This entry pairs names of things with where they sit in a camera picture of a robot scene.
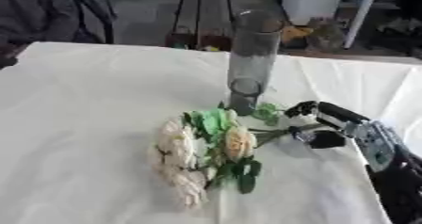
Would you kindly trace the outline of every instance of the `chair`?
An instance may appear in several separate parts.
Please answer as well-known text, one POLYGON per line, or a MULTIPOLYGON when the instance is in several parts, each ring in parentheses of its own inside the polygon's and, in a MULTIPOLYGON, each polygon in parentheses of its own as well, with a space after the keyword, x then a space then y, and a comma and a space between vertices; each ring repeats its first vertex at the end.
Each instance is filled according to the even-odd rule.
POLYGON ((75 42, 81 43, 114 43, 113 19, 106 13, 95 0, 74 0, 78 11, 79 29, 75 36, 75 42), (104 29, 104 37, 100 38, 96 34, 88 30, 85 22, 84 8, 92 12, 92 14, 102 23, 104 29))

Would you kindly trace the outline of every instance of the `chair leg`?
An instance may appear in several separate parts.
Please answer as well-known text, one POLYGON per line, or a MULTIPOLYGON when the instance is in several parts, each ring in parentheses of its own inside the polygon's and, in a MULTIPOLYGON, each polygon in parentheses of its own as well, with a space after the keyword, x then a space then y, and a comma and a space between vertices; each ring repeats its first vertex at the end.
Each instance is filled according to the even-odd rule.
POLYGON ((171 33, 176 32, 177 25, 179 24, 180 13, 182 13, 182 7, 185 0, 179 0, 179 4, 177 6, 177 10, 174 13, 176 18, 174 19, 173 28, 171 29, 171 33))
POLYGON ((200 47, 201 36, 200 32, 200 21, 201 21, 201 8, 202 8, 203 0, 197 0, 197 8, 196 8, 196 21, 195 21, 195 49, 200 47))
POLYGON ((232 24, 232 28, 235 29, 235 15, 233 13, 232 0, 226 0, 226 1, 227 1, 227 9, 229 10, 230 23, 232 24))

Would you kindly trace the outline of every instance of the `glass vase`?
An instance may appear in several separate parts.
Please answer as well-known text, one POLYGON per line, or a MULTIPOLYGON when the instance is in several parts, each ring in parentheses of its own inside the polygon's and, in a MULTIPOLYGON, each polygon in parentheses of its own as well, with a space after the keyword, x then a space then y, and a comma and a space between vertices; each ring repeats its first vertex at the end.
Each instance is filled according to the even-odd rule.
POLYGON ((239 116, 253 112, 268 86, 282 28, 281 18, 264 10, 246 10, 235 19, 227 84, 230 107, 239 116))

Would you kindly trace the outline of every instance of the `robotic arm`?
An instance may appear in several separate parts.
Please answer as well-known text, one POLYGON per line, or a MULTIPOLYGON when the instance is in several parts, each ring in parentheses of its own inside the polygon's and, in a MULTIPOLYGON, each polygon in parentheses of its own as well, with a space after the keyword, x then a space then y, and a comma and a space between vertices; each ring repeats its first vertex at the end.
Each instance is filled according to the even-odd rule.
POLYGON ((324 102, 304 102, 285 111, 289 118, 314 115, 334 131, 302 133, 291 128, 294 138, 312 148, 345 145, 354 139, 365 157, 371 182, 395 224, 422 223, 422 159, 410 152, 392 128, 347 109, 324 102))

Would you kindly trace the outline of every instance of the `table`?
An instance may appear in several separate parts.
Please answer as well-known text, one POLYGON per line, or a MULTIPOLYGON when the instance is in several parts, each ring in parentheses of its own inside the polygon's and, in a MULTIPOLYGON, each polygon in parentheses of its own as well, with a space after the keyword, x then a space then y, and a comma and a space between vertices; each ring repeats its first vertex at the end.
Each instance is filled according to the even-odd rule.
MULTIPOLYGON (((35 43, 0 71, 0 223, 389 223, 361 159, 291 138, 260 149, 255 191, 181 212, 147 166, 153 129, 224 97, 228 54, 35 43)), ((421 154, 422 69, 278 56, 266 99, 324 100, 392 124, 421 154)))

